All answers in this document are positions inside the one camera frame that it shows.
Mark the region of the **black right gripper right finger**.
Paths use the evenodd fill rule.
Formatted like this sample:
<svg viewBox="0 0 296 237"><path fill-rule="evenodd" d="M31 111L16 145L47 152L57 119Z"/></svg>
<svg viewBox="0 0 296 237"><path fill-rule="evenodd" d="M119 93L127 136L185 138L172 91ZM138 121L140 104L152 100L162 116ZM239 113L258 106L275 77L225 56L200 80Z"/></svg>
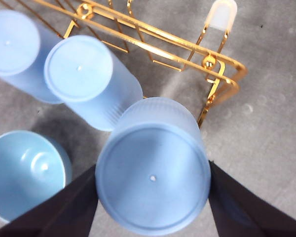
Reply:
<svg viewBox="0 0 296 237"><path fill-rule="evenodd" d="M296 220L210 162L209 203L221 237L296 237Z"/></svg>

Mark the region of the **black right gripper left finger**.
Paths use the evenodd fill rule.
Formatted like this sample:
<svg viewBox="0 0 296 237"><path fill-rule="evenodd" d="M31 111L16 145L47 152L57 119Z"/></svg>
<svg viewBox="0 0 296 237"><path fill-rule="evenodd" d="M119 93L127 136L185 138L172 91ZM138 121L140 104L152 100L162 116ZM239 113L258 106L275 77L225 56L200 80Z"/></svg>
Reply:
<svg viewBox="0 0 296 237"><path fill-rule="evenodd" d="M98 205L95 167L0 228L0 237L87 237Z"/></svg>

